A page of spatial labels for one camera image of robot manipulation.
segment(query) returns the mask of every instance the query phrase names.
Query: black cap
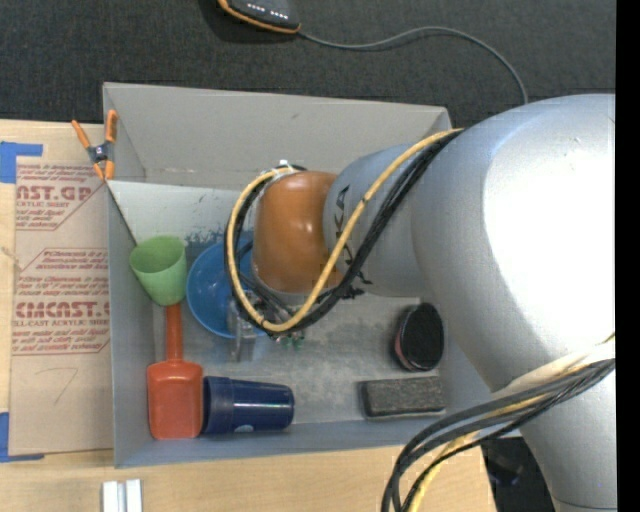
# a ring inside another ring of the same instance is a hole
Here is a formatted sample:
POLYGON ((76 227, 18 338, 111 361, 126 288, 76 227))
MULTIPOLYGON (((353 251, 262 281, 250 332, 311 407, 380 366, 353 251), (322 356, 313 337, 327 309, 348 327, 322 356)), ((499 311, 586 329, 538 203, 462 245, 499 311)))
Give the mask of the black cap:
POLYGON ((408 370, 433 370, 444 351, 444 327, 438 311, 423 303, 411 308, 396 335, 394 350, 408 370))

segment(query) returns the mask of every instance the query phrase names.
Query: orange clip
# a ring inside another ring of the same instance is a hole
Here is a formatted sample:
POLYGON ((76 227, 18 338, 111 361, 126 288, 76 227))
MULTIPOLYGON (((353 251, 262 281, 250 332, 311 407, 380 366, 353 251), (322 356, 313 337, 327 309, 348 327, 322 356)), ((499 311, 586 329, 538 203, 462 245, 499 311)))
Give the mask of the orange clip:
POLYGON ((75 119, 71 121, 71 125, 76 131, 76 135, 82 144, 82 147, 87 150, 89 157, 93 163, 93 169, 96 171, 98 177, 104 181, 113 178, 115 171, 115 165, 113 163, 113 145, 116 142, 117 137, 117 124, 118 114, 115 110, 109 110, 107 114, 107 122, 105 125, 105 141, 99 146, 92 146, 87 138, 87 134, 82 129, 78 121, 75 119), (104 162, 104 169, 101 167, 101 163, 104 162))

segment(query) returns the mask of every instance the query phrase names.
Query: orange spoon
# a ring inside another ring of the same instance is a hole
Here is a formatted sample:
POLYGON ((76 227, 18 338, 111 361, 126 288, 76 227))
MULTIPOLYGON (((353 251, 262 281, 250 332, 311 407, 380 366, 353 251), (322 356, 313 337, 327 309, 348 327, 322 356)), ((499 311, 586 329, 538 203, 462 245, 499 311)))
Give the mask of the orange spoon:
POLYGON ((202 429, 202 367, 182 359, 180 304, 165 310, 167 360, 147 368, 149 426, 156 439, 193 438, 202 429))

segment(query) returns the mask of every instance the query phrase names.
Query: black cable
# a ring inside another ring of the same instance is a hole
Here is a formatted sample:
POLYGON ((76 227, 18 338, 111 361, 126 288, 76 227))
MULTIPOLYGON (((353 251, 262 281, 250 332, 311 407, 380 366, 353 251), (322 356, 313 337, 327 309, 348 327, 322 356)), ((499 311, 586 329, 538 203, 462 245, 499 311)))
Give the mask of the black cable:
POLYGON ((389 194, 383 200, 383 203, 378 210, 378 213, 374 217, 371 223, 371 227, 367 231, 362 244, 358 248, 356 256, 349 265, 349 268, 345 272, 340 283, 324 292, 319 300, 322 302, 311 311, 305 318, 303 318, 295 327, 287 332, 293 332, 296 330, 304 329, 308 327, 331 311, 335 305, 344 297, 353 281, 358 277, 360 270, 362 269, 367 257, 373 249, 378 238, 382 234, 382 231, 387 226, 393 214, 397 211, 402 203, 403 199, 412 189, 413 185, 418 179, 425 173, 429 164, 435 159, 440 151, 453 139, 455 139, 461 132, 454 132, 446 135, 442 139, 427 146, 413 161, 402 171, 399 179, 392 185, 389 194))
POLYGON ((607 375, 609 375, 609 373, 611 373, 611 371, 613 371, 613 369, 615 369, 615 361, 608 361, 607 364, 604 367, 597 367, 594 366, 593 367, 593 372, 591 375, 588 375, 584 378, 582 378, 581 380, 579 380, 578 382, 572 384, 571 386, 567 387, 565 390, 563 390, 562 392, 560 392, 558 395, 555 395, 553 397, 551 397, 550 399, 544 401, 544 403, 540 404, 539 406, 535 407, 533 411, 523 415, 522 417, 516 419, 515 421, 512 421, 511 423, 507 424, 505 427, 492 432, 490 434, 487 434, 475 441, 472 441, 471 443, 468 443, 465 446, 462 446, 460 448, 457 448, 456 450, 449 452, 441 457, 438 457, 436 460, 434 460, 429 467, 427 467, 421 474, 420 476, 416 479, 416 481, 413 483, 411 489, 409 490, 409 493, 407 494, 407 497, 405 498, 405 502, 402 505, 402 511, 405 511, 407 509, 407 507, 410 505, 411 501, 413 500, 415 493, 417 492, 418 488, 420 487, 420 484, 422 483, 422 481, 429 475, 429 473, 439 464, 441 464, 442 462, 444 462, 445 460, 454 457, 455 455, 463 452, 463 451, 467 451, 470 450, 471 448, 475 448, 476 446, 481 445, 482 443, 489 441, 489 440, 493 440, 493 439, 498 439, 518 428, 520 428, 522 425, 524 425, 525 423, 533 420, 534 418, 540 416, 542 413, 546 412, 547 410, 549 410, 550 408, 552 408, 553 406, 557 405, 558 403, 561 403, 565 400, 568 400, 570 398, 573 398, 575 396, 578 396, 580 393, 586 391, 587 389, 591 388, 592 386, 594 386, 595 384, 597 384, 598 382, 600 382, 602 379, 604 379, 607 375))
MULTIPOLYGON (((597 363, 593 363, 592 365, 578 370, 574 373, 564 375, 559 377, 558 379, 541 384, 529 390, 524 390, 518 393, 514 393, 513 395, 503 397, 498 400, 493 400, 491 402, 487 402, 484 404, 480 404, 478 406, 472 407, 470 409, 461 411, 459 413, 453 414, 449 417, 443 418, 441 421, 434 423, 427 428, 423 429, 420 433, 413 437, 407 443, 405 448, 402 450, 396 463, 394 465, 394 469, 392 471, 391 477, 387 483, 387 487, 385 488, 385 492, 383 495, 382 501, 382 510, 386 511, 389 508, 390 501, 393 499, 394 507, 396 510, 400 510, 401 504, 399 502, 399 482, 401 476, 405 473, 405 471, 420 457, 424 456, 429 451, 437 448, 438 446, 452 441, 460 436, 464 436, 470 434, 472 432, 477 432, 484 428, 489 428, 491 426, 495 426, 499 423, 504 423, 505 418, 503 415, 494 416, 489 418, 484 418, 484 416, 488 414, 495 413, 498 410, 511 407, 517 405, 519 403, 523 403, 532 398, 539 397, 541 395, 555 393, 550 399, 554 400, 552 405, 555 405, 559 400, 566 399, 564 398, 564 394, 568 388, 571 388, 574 384, 581 384, 584 382, 585 375, 587 377, 591 375, 595 375, 594 379, 591 379, 589 382, 589 386, 595 384, 602 378, 604 378, 608 373, 610 373, 613 368, 615 368, 615 361, 612 363, 611 361, 600 361, 597 363), (453 425, 456 425, 460 422, 471 420, 477 416, 482 415, 483 418, 480 420, 472 421, 466 425, 461 427, 452 429, 444 434, 440 434, 438 437, 428 441, 427 439, 438 432, 449 428, 453 425)), ((581 387, 581 391, 587 389, 587 387, 581 387)), ((523 416, 522 411, 518 411, 519 416, 523 416)))
MULTIPOLYGON (((372 222, 372 225, 369 228, 369 231, 365 235, 365 238, 363 239, 363 242, 360 245, 360 248, 358 249, 358 252, 353 262, 349 266, 349 269, 343 276, 343 279, 341 280, 341 282, 331 290, 324 292, 318 298, 318 302, 319 302, 318 306, 315 309, 313 309, 311 312, 309 312, 300 322, 298 322, 298 324, 296 324, 294 327, 286 331, 279 332, 279 333, 272 333, 272 332, 269 332, 264 327, 262 327, 254 319, 252 319, 250 315, 246 315, 247 320, 250 323, 252 323, 255 327, 264 330, 271 336, 274 336, 274 335, 283 336, 283 335, 291 334, 293 332, 300 331, 310 325, 313 325, 318 320, 326 316, 327 313, 329 313, 329 311, 331 311, 333 307, 335 307, 335 305, 341 299, 343 299, 346 295, 348 295, 351 289, 351 284, 353 283, 355 278, 358 276, 362 266, 364 265, 366 258, 368 257, 369 253, 373 249, 374 244, 376 243, 382 231, 388 224, 393 213, 399 208, 402 200, 411 190, 412 186, 416 183, 416 181, 420 178, 420 176, 424 174, 429 164, 439 154, 439 152, 450 141, 456 138, 460 133, 461 132, 458 131, 458 132, 448 134, 442 139, 434 142, 433 144, 427 146, 425 149, 417 153, 413 161, 411 161, 411 163, 400 174, 400 177, 392 185, 391 190, 389 191, 389 194, 387 194, 387 196, 383 200, 381 208, 378 210, 378 213, 376 214, 372 222)), ((260 191, 264 188, 264 186, 266 186, 267 183, 270 183, 270 181, 263 182, 260 185, 258 185, 256 189, 252 190, 238 211, 238 215, 236 217, 235 232, 233 235, 234 236, 234 252, 237 250, 238 240, 240 237, 240 233, 242 231, 244 219, 252 203, 256 200, 256 198, 259 196, 260 191)), ((227 255, 225 252, 225 269, 228 272, 228 265, 226 262, 226 258, 227 258, 227 255)), ((256 293, 256 295, 259 295, 259 296, 264 296, 265 293, 267 292, 266 290, 264 290, 263 287, 260 286, 259 283, 254 283, 253 291, 254 293, 256 293)), ((234 297, 236 297, 236 300, 238 300, 239 298, 237 297, 236 290, 233 291, 233 294, 234 294, 234 297)), ((242 307, 239 300, 238 300, 238 303, 241 306, 240 310, 243 311, 244 308, 242 307)))
POLYGON ((332 41, 325 41, 323 39, 317 38, 310 34, 306 34, 304 32, 298 32, 300 37, 307 39, 316 44, 320 44, 323 46, 328 46, 330 48, 337 48, 340 50, 349 50, 349 51, 383 51, 389 48, 393 48, 394 46, 400 46, 402 44, 407 44, 412 40, 416 40, 420 37, 428 36, 428 35, 447 35, 453 37, 459 37, 461 39, 465 39, 473 44, 480 46, 481 48, 487 50, 493 57, 498 59, 500 63, 507 68, 507 71, 511 74, 518 85, 518 89, 520 89, 520 94, 522 96, 522 103, 526 105, 529 103, 529 95, 527 94, 527 90, 520 78, 518 72, 514 69, 514 67, 509 64, 507 59, 503 57, 495 48, 492 48, 484 41, 473 37, 461 30, 457 30, 449 27, 438 27, 438 26, 423 26, 414 28, 411 30, 407 30, 400 34, 397 34, 393 37, 389 37, 387 39, 382 39, 380 41, 375 41, 373 43, 365 43, 365 44, 342 44, 342 43, 334 43, 332 41))
MULTIPOLYGON (((579 372, 566 376, 568 377, 566 379, 563 378, 563 380, 554 381, 555 384, 561 385, 559 391, 557 391, 555 395, 537 404, 534 404, 533 406, 534 410, 529 414, 523 414, 524 409, 520 410, 518 412, 518 415, 521 417, 517 419, 512 426, 507 426, 503 429, 498 430, 497 432, 491 434, 492 437, 490 437, 489 439, 500 437, 510 432, 511 430, 518 428, 523 423, 533 419, 533 417, 548 410, 549 408, 556 405, 557 403, 565 401, 569 398, 572 398, 573 396, 577 396, 579 393, 582 393, 583 391, 586 391, 586 389, 595 385, 597 382, 599 382, 604 377, 606 377, 606 375, 608 375, 614 368, 615 368, 615 361, 600 361, 580 370, 579 372)), ((472 430, 471 432, 482 430, 482 428, 476 428, 476 430, 472 430)), ((410 467, 415 461, 423 457, 426 453, 444 444, 445 442, 449 442, 450 440, 452 439, 447 439, 445 441, 441 441, 440 439, 434 439, 429 443, 423 445, 422 447, 413 450, 413 452, 408 456, 403 457, 402 464, 405 467, 399 474, 399 477, 402 476, 402 474, 406 471, 406 469, 408 469, 408 467, 410 467)), ((399 486, 398 485, 394 486, 393 492, 394 492, 394 506, 396 510, 399 510, 400 508, 398 506, 398 503, 399 503, 398 501, 399 486)))

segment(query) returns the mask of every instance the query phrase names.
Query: gray box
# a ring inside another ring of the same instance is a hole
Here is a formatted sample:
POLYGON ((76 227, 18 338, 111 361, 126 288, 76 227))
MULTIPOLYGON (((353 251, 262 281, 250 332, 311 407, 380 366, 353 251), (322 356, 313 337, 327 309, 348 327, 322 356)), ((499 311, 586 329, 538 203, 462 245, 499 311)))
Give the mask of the gray box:
MULTIPOLYGON (((343 301, 310 327, 299 349, 259 337, 252 360, 230 362, 229 340, 183 303, 185 359, 205 375, 286 384, 296 412, 285 432, 156 441, 149 433, 146 368, 164 358, 164 311, 129 269, 137 242, 172 234, 192 263, 220 240, 240 190, 285 159, 339 173, 360 156, 450 128, 439 107, 304 96, 105 84, 118 112, 116 176, 108 201, 115 465, 150 465, 400 445, 434 417, 367 421, 357 383, 415 377, 392 360, 401 311, 418 298, 343 301)), ((447 339, 439 370, 447 411, 489 398, 447 339)))

